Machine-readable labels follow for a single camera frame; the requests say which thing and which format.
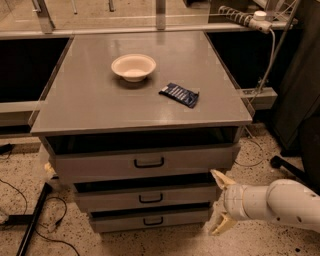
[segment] drawer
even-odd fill
[[[233,143],[238,127],[198,127],[46,137],[55,155]]]
[[[230,169],[240,146],[189,147],[128,154],[56,156],[55,170],[64,184],[203,173]]]
[[[83,212],[149,208],[218,200],[221,190],[211,173],[75,184]]]
[[[90,218],[90,225],[94,232],[103,233],[204,223],[210,219],[212,211],[209,204],[191,204],[148,208],[148,210],[115,211],[106,214],[93,213],[94,217]]]

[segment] metal rod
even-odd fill
[[[166,0],[156,0],[156,27],[158,30],[166,28]]]
[[[294,174],[296,177],[298,177],[300,180],[302,180],[303,182],[308,183],[308,176],[306,175],[306,173],[304,173],[303,171],[301,171],[300,169],[298,169],[297,167],[293,166],[292,164],[290,164],[289,162],[283,160],[281,157],[279,156],[274,156],[271,160],[270,160],[270,164],[273,168],[277,168],[279,169],[281,166],[285,167],[288,171],[290,171],[292,174]]]
[[[76,3],[74,2],[74,0],[71,0],[71,4],[72,4],[72,8],[73,8],[73,13],[78,14]]]
[[[114,12],[115,11],[114,5],[113,5],[113,0],[109,0],[109,11],[110,12]]]
[[[273,30],[282,30],[286,22],[277,21],[272,24]],[[9,31],[0,32],[0,40],[21,39],[21,38],[61,38],[72,35],[86,34],[116,34],[116,33],[144,33],[156,32],[157,29],[150,27],[132,27],[132,28],[106,28],[106,29],[74,29],[74,30],[55,30],[50,34],[44,34],[41,31]],[[251,29],[233,23],[210,23],[204,25],[188,26],[167,26],[166,31],[205,31],[205,32],[239,32],[251,31]]]
[[[36,207],[35,207],[35,209],[33,211],[32,220],[29,222],[27,230],[26,230],[26,232],[25,232],[25,234],[24,234],[24,236],[22,238],[22,241],[20,243],[20,247],[19,247],[19,250],[17,252],[17,256],[22,256],[22,255],[26,254],[26,252],[28,250],[28,245],[30,243],[30,240],[31,240],[32,235],[33,235],[33,232],[34,232],[34,230],[36,228],[38,219],[40,217],[44,202],[45,202],[45,200],[47,198],[47,195],[51,191],[52,191],[51,186],[48,183],[45,183],[43,188],[42,188],[42,191],[41,191],[40,197],[38,199],[37,205],[36,205]]]
[[[33,0],[40,27],[43,33],[50,34],[55,26],[51,20],[45,0]]]

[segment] white cable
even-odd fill
[[[276,45],[276,35],[274,33],[274,31],[272,29],[270,29],[270,33],[272,35],[272,48],[271,48],[271,54],[270,54],[270,60],[269,60],[269,65],[267,68],[267,71],[265,72],[264,77],[262,78],[260,85],[258,87],[258,89],[256,90],[255,95],[253,96],[253,98],[250,100],[250,103],[252,103],[254,101],[254,99],[258,96],[258,94],[261,92],[261,89],[263,88],[266,80],[267,80],[267,74],[269,74],[270,69],[272,67],[273,64],[273,58],[274,58],[274,49],[275,49],[275,45]]]

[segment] black cable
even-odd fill
[[[257,142],[255,142],[255,141],[253,141],[253,140],[248,140],[248,141],[256,144],[256,145],[260,148],[261,152],[263,152],[262,147],[261,147]],[[243,167],[254,167],[254,166],[257,166],[257,165],[261,164],[262,161],[263,161],[263,158],[261,158],[261,160],[260,160],[259,162],[254,163],[254,164],[251,164],[251,165],[240,164],[240,163],[238,163],[236,160],[235,160],[234,162],[235,162],[237,165],[240,165],[240,166],[243,166]]]
[[[17,188],[14,187],[13,185],[11,185],[9,182],[3,181],[2,179],[0,179],[0,182],[6,184],[6,185],[8,185],[8,186],[10,186],[11,188],[13,188],[14,190],[16,190],[16,191],[23,197],[23,199],[24,199],[24,201],[25,201],[25,203],[26,203],[26,207],[25,207],[24,212],[23,212],[23,215],[25,215],[26,212],[27,212],[27,209],[28,209],[28,201],[27,201],[27,198],[24,196],[24,194],[23,194],[19,189],[17,189]],[[2,228],[2,230],[7,231],[7,230],[9,230],[9,229],[12,229],[13,227],[14,227],[14,225],[12,225],[12,226],[4,226],[4,227]]]
[[[49,201],[49,200],[52,200],[52,199],[60,200],[61,202],[63,202],[63,204],[64,204],[64,206],[65,206],[65,208],[64,208],[65,210],[64,210],[64,213],[63,213],[62,217],[55,222],[55,226],[58,227],[59,224],[61,223],[61,221],[63,220],[63,218],[65,217],[65,215],[67,214],[67,209],[68,209],[68,207],[67,207],[67,203],[66,203],[62,198],[60,198],[60,197],[49,197],[49,198],[46,199],[46,202]],[[44,225],[41,224],[41,223],[38,223],[38,225],[40,225],[40,226],[48,229],[48,227],[44,226]],[[43,239],[45,239],[45,240],[47,240],[47,241],[49,241],[49,242],[63,243],[63,244],[66,244],[66,245],[70,246],[70,247],[75,251],[75,253],[76,253],[78,256],[80,256],[79,252],[77,251],[77,249],[76,249],[72,244],[70,244],[70,243],[68,243],[68,242],[65,242],[65,241],[63,241],[63,240],[56,240],[56,239],[51,239],[51,238],[45,237],[45,236],[43,236],[42,234],[40,234],[40,233],[37,231],[37,229],[35,229],[35,232],[36,232],[40,237],[42,237]]]
[[[50,239],[50,238],[48,238],[48,237],[45,237],[45,236],[41,235],[41,234],[38,232],[37,229],[35,229],[35,232],[38,234],[38,236],[42,237],[43,239],[45,239],[45,240],[47,240],[47,241],[49,241],[49,242],[63,243],[63,244],[66,244],[66,245],[70,246],[70,247],[75,251],[75,253],[77,254],[77,256],[80,256],[79,252],[77,251],[77,249],[76,249],[72,244],[70,244],[70,243],[68,243],[68,242],[65,242],[65,241],[62,241],[62,240],[55,240],[55,239]]]
[[[66,201],[64,201],[64,200],[63,200],[62,198],[60,198],[60,197],[57,197],[57,196],[49,197],[49,198],[46,199],[46,201],[49,201],[49,200],[51,200],[51,199],[60,200],[60,201],[64,204],[64,213],[63,213],[62,217],[61,217],[59,220],[57,220],[56,223],[55,223],[55,225],[57,226],[57,225],[60,224],[60,222],[62,221],[62,219],[64,218],[64,216],[66,216],[68,207],[67,207]]]
[[[26,203],[26,207],[25,207],[24,212],[23,212],[23,215],[25,215],[25,214],[26,214],[26,211],[27,211],[27,209],[28,209],[28,201],[27,201],[27,198],[24,196],[24,194],[23,194],[19,189],[17,189],[16,187],[12,186],[9,182],[3,181],[2,179],[0,179],[0,182],[6,184],[6,185],[8,185],[8,186],[10,186],[11,188],[13,188],[14,190],[16,190],[16,191],[23,197],[23,199],[24,199],[24,201],[25,201],[25,203]]]
[[[9,151],[7,157],[0,158],[0,160],[2,160],[2,161],[3,161],[3,160],[8,160],[8,159],[10,158],[10,156],[11,156],[11,153],[12,153],[12,149]]]

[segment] black chair leg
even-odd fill
[[[306,184],[310,184],[308,176],[306,175],[305,172],[301,171],[297,167],[293,166],[292,164],[288,163],[286,160],[283,160],[279,156],[274,156],[270,160],[270,164],[272,168],[277,168],[279,169],[281,166],[285,167],[289,172],[294,174],[296,177],[298,177],[300,180],[302,180]]]

